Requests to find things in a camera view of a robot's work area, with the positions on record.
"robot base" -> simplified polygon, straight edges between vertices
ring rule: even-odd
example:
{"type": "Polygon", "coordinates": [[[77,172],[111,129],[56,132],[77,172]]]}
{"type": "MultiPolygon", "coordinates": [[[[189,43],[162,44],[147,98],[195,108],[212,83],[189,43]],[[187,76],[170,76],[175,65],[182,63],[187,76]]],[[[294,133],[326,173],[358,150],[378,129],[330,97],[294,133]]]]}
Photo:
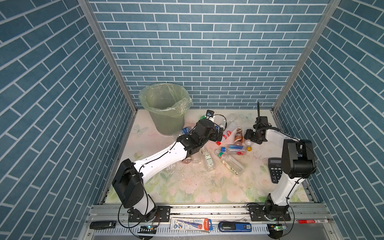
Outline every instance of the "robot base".
{"type": "Polygon", "coordinates": [[[249,205],[248,206],[251,221],[260,222],[260,221],[274,221],[279,219],[279,221],[290,221],[291,216],[288,213],[287,206],[278,206],[272,202],[271,194],[268,194],[265,204],[263,205],[249,205]]]}
{"type": "MultiPolygon", "coordinates": [[[[148,219],[146,222],[152,222],[152,221],[154,221],[155,223],[158,222],[159,214],[160,214],[160,222],[169,222],[170,206],[157,206],[157,211],[154,214],[154,218],[148,219]]],[[[132,209],[132,212],[129,215],[129,222],[139,222],[142,217],[143,215],[138,210],[132,209]]]]}

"plastic bottle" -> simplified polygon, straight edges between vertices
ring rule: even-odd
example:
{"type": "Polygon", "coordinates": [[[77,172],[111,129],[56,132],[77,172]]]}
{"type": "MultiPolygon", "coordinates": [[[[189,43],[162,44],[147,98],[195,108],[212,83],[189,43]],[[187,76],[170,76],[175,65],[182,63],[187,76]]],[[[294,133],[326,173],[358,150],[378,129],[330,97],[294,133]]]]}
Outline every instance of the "plastic bottle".
{"type": "Polygon", "coordinates": [[[235,142],[234,145],[242,146],[243,145],[243,129],[241,127],[237,127],[236,129],[236,135],[235,135],[235,142]]]}
{"type": "Polygon", "coordinates": [[[176,138],[180,137],[181,135],[189,133],[191,130],[192,130],[191,127],[185,127],[182,130],[177,131],[174,134],[172,134],[172,136],[176,139],[176,138]]]}
{"type": "Polygon", "coordinates": [[[234,122],[238,119],[239,115],[235,114],[235,113],[231,113],[227,116],[227,121],[228,122],[234,122]]]}
{"type": "Polygon", "coordinates": [[[220,149],[216,149],[215,154],[218,155],[224,166],[226,166],[234,174],[239,175],[243,172],[244,166],[231,155],[224,154],[222,151],[220,151],[220,149]]]}
{"type": "Polygon", "coordinates": [[[222,152],[225,152],[226,154],[230,155],[245,155],[247,154],[247,151],[243,149],[243,146],[237,146],[237,145],[230,145],[229,147],[222,147],[222,152]]]}
{"type": "Polygon", "coordinates": [[[236,127],[237,124],[235,122],[231,122],[229,126],[227,126],[226,131],[223,132],[223,138],[221,139],[221,142],[217,141],[216,144],[220,146],[221,143],[225,141],[232,134],[233,131],[235,131],[236,127]]]}
{"type": "Polygon", "coordinates": [[[192,159],[193,164],[200,164],[201,163],[201,153],[197,152],[195,154],[192,154],[191,159],[192,159]]]}
{"type": "Polygon", "coordinates": [[[218,126],[216,126],[216,129],[218,129],[219,127],[222,127],[224,129],[225,128],[224,125],[225,125],[225,123],[224,124],[220,123],[218,126]]]}
{"type": "Polygon", "coordinates": [[[248,151],[248,152],[252,151],[252,147],[251,147],[252,142],[251,142],[251,140],[249,140],[249,139],[244,140],[244,145],[247,146],[247,151],[248,151]]]}
{"type": "Polygon", "coordinates": [[[208,171],[212,171],[213,169],[215,169],[215,165],[214,165],[214,162],[211,158],[211,155],[209,154],[208,150],[206,147],[202,147],[200,149],[202,155],[203,155],[203,159],[205,159],[205,163],[207,165],[207,169],[208,171]]]}

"bottle label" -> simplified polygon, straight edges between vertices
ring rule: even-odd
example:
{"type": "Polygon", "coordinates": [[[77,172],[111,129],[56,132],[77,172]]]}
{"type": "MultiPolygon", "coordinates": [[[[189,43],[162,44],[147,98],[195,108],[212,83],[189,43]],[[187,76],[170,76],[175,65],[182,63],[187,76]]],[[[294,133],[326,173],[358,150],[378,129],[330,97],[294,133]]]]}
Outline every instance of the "bottle label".
{"type": "Polygon", "coordinates": [[[238,146],[238,145],[231,144],[231,145],[228,146],[228,149],[243,149],[243,146],[238,146]]]}
{"type": "Polygon", "coordinates": [[[237,129],[236,135],[235,135],[235,142],[239,142],[243,144],[243,131],[241,128],[237,129]]]}
{"type": "Polygon", "coordinates": [[[234,174],[236,174],[236,175],[239,175],[231,166],[229,166],[229,164],[227,163],[227,162],[225,162],[224,160],[223,160],[223,164],[224,164],[224,166],[226,166],[229,170],[231,170],[231,172],[233,172],[234,174]]]}
{"type": "Polygon", "coordinates": [[[211,155],[207,153],[204,155],[204,157],[207,160],[208,168],[213,167],[214,163],[212,161],[211,155]]]}
{"type": "Polygon", "coordinates": [[[190,132],[189,127],[185,127],[181,131],[183,131],[183,134],[187,134],[190,132]]]}

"water bottle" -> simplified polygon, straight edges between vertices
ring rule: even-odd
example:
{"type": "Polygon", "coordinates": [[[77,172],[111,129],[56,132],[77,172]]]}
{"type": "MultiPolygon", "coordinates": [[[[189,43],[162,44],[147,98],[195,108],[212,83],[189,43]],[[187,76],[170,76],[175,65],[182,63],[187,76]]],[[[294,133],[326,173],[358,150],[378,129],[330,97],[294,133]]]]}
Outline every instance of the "water bottle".
{"type": "Polygon", "coordinates": [[[225,141],[232,134],[233,131],[235,131],[236,128],[237,124],[235,122],[231,122],[229,126],[227,126],[225,132],[223,132],[223,138],[221,139],[221,142],[217,141],[216,144],[220,146],[222,142],[225,141]]]}
{"type": "Polygon", "coordinates": [[[203,159],[205,159],[208,171],[212,171],[213,169],[215,169],[214,162],[206,147],[201,148],[201,153],[203,155],[203,159]]]}
{"type": "Polygon", "coordinates": [[[243,146],[229,145],[228,147],[222,147],[222,152],[230,155],[245,155],[247,151],[243,149],[243,146]]]}
{"type": "Polygon", "coordinates": [[[226,166],[234,174],[239,175],[244,171],[244,166],[231,155],[224,154],[220,151],[220,149],[216,149],[215,154],[220,158],[224,166],[226,166]]]}
{"type": "Polygon", "coordinates": [[[176,138],[180,137],[181,135],[189,133],[191,130],[192,130],[191,127],[185,127],[182,130],[177,131],[174,134],[172,134],[172,136],[174,137],[174,139],[176,139],[176,138]]]}
{"type": "Polygon", "coordinates": [[[244,145],[247,146],[247,151],[248,151],[248,152],[252,151],[252,147],[251,147],[252,142],[251,142],[251,140],[249,140],[249,139],[244,140],[244,145]]]}

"calculator keypad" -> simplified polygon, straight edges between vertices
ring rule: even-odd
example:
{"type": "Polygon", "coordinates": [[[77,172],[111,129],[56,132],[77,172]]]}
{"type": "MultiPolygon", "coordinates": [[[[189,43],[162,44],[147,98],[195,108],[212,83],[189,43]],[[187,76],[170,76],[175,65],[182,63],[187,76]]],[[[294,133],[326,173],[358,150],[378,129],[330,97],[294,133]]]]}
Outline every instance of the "calculator keypad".
{"type": "Polygon", "coordinates": [[[271,174],[271,180],[273,183],[278,183],[283,170],[281,169],[281,165],[269,165],[269,173],[271,174]]]}

